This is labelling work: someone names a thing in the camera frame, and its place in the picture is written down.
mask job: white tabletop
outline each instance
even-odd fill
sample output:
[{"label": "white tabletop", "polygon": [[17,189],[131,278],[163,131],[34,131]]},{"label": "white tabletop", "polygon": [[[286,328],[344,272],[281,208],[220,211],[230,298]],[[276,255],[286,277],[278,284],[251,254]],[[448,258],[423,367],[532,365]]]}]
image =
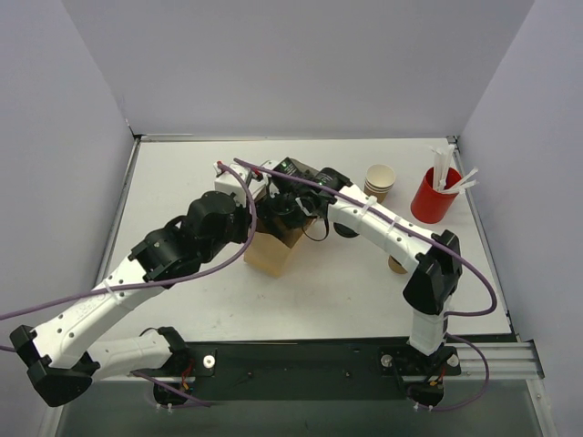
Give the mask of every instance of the white tabletop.
[{"label": "white tabletop", "polygon": [[[212,163],[241,158],[260,164],[290,156],[314,168],[332,167],[363,186],[366,169],[387,164],[397,180],[384,205],[437,233],[452,230],[462,255],[492,281],[492,272],[467,199],[459,196],[437,225],[415,220],[409,206],[433,165],[435,139],[287,140],[142,143],[110,268],[153,229],[185,214],[213,189]],[[310,232],[323,232],[318,223]],[[387,267],[386,255],[363,238],[331,232],[324,242],[304,239],[286,273],[270,278],[237,260],[225,270],[179,284],[128,314],[105,336],[120,339],[146,327],[173,326],[185,340],[289,340],[408,336],[411,308],[403,298],[409,275]],[[232,255],[229,245],[205,269]],[[486,288],[467,269],[453,297],[455,310],[487,308]],[[452,317],[454,334],[509,333],[502,305],[488,316]]]}]

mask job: paper cup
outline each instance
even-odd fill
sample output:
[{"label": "paper cup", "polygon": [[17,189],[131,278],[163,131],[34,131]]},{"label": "paper cup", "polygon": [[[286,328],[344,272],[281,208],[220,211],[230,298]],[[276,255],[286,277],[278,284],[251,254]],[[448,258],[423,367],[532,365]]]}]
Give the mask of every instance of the paper cup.
[{"label": "paper cup", "polygon": [[375,196],[378,202],[386,198],[386,193],[393,187],[396,180],[394,170],[383,164],[375,164],[366,172],[364,180],[364,194]]}]

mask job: red pencil holder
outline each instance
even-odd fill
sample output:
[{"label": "red pencil holder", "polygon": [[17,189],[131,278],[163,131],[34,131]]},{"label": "red pencil holder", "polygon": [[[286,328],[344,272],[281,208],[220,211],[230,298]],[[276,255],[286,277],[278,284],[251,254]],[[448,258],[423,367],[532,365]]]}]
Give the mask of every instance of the red pencil holder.
[{"label": "red pencil holder", "polygon": [[[462,176],[453,168],[449,168],[447,172],[447,180],[445,181],[445,189],[452,187],[459,182]],[[433,189],[434,168],[431,167],[425,173],[425,177],[421,181],[421,185],[417,190],[417,194],[411,202],[411,212],[416,219],[424,223],[437,223],[454,203],[455,194],[442,194]]]}]

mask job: purple cable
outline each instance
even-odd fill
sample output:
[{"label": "purple cable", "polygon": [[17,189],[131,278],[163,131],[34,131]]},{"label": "purple cable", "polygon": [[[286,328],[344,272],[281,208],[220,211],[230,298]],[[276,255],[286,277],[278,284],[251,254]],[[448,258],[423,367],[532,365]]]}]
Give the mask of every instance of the purple cable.
[{"label": "purple cable", "polygon": [[434,407],[434,408],[430,409],[427,405],[423,405],[422,403],[417,403],[424,410],[430,410],[431,412],[452,412],[453,410],[458,410],[462,407],[465,407],[467,404],[472,403],[473,401],[476,401],[479,398],[481,398],[482,395],[484,393],[486,393],[486,390],[488,388],[488,384],[490,383],[490,367],[488,366],[488,361],[487,361],[484,353],[481,350],[479,350],[474,343],[472,343],[466,339],[462,339],[461,337],[457,337],[456,335],[452,335],[452,334],[446,334],[446,336],[452,340],[467,344],[470,348],[472,348],[474,351],[476,351],[477,354],[482,359],[482,361],[484,362],[484,369],[486,371],[486,376],[484,378],[484,384],[482,384],[482,388],[480,389],[480,391],[478,393],[476,393],[471,398],[467,398],[465,401],[461,401],[455,405],[449,405],[447,407]]},{"label": "purple cable", "polygon": [[[219,164],[219,168],[221,170],[228,171],[229,173],[231,173],[237,179],[237,181],[239,183],[241,183],[241,185],[245,189],[245,194],[249,200],[249,207],[251,210],[251,229],[249,231],[249,236],[247,237],[247,241],[245,241],[245,244],[243,244],[243,246],[232,257],[221,262],[221,264],[219,264],[218,266],[212,267],[210,269],[206,269],[204,271],[199,271],[197,273],[194,273],[194,274],[188,275],[188,276],[184,276],[182,278],[158,280],[158,281],[153,281],[153,282],[146,282],[143,284],[116,285],[116,286],[110,287],[112,291],[124,291],[124,290],[150,289],[152,287],[164,287],[164,286],[168,286],[168,285],[179,284],[181,282],[186,282],[188,280],[203,278],[205,276],[209,276],[211,273],[215,273],[215,272],[222,270],[225,267],[229,266],[235,260],[237,260],[245,252],[245,250],[247,250],[247,248],[251,244],[251,240],[253,239],[253,236],[255,235],[255,229],[257,228],[257,209],[255,208],[255,202],[253,201],[253,195],[249,191],[249,188],[247,187],[247,184],[245,184],[245,181],[239,176],[239,173],[237,173],[232,168],[225,166],[224,164]],[[24,315],[30,314],[32,312],[45,310],[47,308],[55,307],[56,305],[61,305],[63,303],[72,302],[74,300],[91,298],[93,296],[99,296],[101,294],[106,294],[106,293],[108,293],[108,291],[106,289],[99,289],[99,290],[92,290],[92,291],[88,291],[85,293],[76,294],[74,296],[67,296],[67,297],[61,298],[61,299],[51,300],[47,303],[35,305],[34,307],[29,307],[29,308],[25,308],[23,310],[18,310],[18,311],[8,312],[6,314],[1,314],[0,321],[13,319],[14,317],[24,316]]]},{"label": "purple cable", "polygon": [[183,398],[188,399],[189,401],[193,401],[196,402],[198,405],[202,406],[202,407],[210,407],[212,405],[212,403],[210,402],[206,402],[203,401],[199,398],[195,398],[194,396],[190,396],[187,393],[184,393],[180,390],[175,389],[174,387],[172,387],[171,385],[168,385],[165,382],[162,381],[158,381],[155,378],[152,378],[151,376],[148,376],[146,373],[142,373],[141,371],[132,371],[131,372],[132,375],[137,376],[139,378],[143,378],[144,380],[150,381],[150,382],[154,382],[155,384],[159,385],[160,387],[162,387],[164,390],[166,391],[172,391],[173,393],[177,394],[178,396],[182,396]]},{"label": "purple cable", "polygon": [[[262,173],[267,173],[268,175],[272,175],[272,176],[275,176],[278,178],[292,180],[294,182],[300,182],[300,183],[308,185],[310,187],[321,189],[322,191],[326,191],[337,198],[341,198],[343,200],[346,200],[347,202],[350,202],[353,205],[356,205],[357,207],[362,208],[365,206],[362,202],[360,202],[354,198],[350,198],[349,196],[346,196],[342,193],[339,193],[335,189],[331,189],[328,187],[318,185],[317,183],[311,182],[310,180],[296,178],[295,176],[286,175],[286,174],[280,173],[278,171],[273,171],[273,170],[269,170],[267,168],[255,166],[253,164],[250,164],[249,162],[245,162],[245,161],[238,159],[238,158],[233,159],[233,161],[235,161],[240,166],[244,166],[246,168],[255,169],[255,170],[258,170]],[[474,267],[469,261],[465,260],[459,254],[455,253],[453,250],[451,250],[450,248],[447,248],[443,244],[438,243],[437,241],[435,241],[433,239],[429,239],[428,237],[421,235],[421,234],[411,230],[410,228],[407,228],[407,227],[401,225],[400,223],[394,223],[393,220],[388,218],[386,215],[384,215],[378,209],[368,208],[368,210],[371,211],[375,216],[386,221],[387,223],[394,224],[394,226],[397,229],[399,229],[403,232],[406,232],[407,234],[413,235],[417,239],[420,239],[421,241],[424,241],[427,244],[431,244],[432,246],[434,246],[434,247],[442,250],[446,254],[450,255],[454,259],[457,259],[459,262],[461,262],[464,266],[466,266],[472,273],[474,273],[484,283],[484,285],[486,286],[486,288],[488,290],[488,293],[490,294],[490,298],[492,300],[492,303],[490,304],[490,307],[488,309],[480,310],[480,311],[471,311],[471,312],[446,311],[444,313],[444,316],[478,317],[478,316],[485,316],[486,314],[490,314],[496,310],[496,306],[498,305],[498,299],[496,298],[496,292],[494,291],[494,287],[492,287],[492,285],[490,284],[488,279],[476,267]]]}]

